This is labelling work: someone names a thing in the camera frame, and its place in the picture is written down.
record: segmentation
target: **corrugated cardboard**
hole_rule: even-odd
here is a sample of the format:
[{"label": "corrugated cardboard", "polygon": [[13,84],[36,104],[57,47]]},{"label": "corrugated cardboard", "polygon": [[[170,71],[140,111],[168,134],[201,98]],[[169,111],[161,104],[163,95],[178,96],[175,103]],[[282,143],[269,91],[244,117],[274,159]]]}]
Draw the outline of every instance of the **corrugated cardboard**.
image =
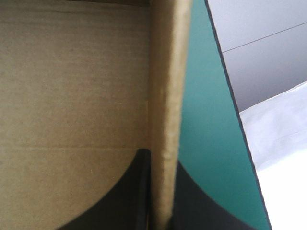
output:
[{"label": "corrugated cardboard", "polygon": [[137,149],[148,147],[153,229],[165,228],[189,8],[190,0],[153,1],[150,27],[149,7],[0,2],[0,229],[67,223],[110,190]]},{"label": "corrugated cardboard", "polygon": [[155,230],[166,229],[172,216],[191,2],[151,4],[149,116]]}]

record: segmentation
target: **cardboard flap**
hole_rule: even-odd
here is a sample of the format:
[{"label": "cardboard flap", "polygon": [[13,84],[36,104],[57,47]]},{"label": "cardboard flap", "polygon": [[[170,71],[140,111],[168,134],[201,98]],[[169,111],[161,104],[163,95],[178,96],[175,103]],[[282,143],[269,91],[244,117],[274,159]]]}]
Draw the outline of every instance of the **cardboard flap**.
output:
[{"label": "cardboard flap", "polygon": [[155,230],[166,229],[172,215],[191,2],[151,4],[149,136]]}]

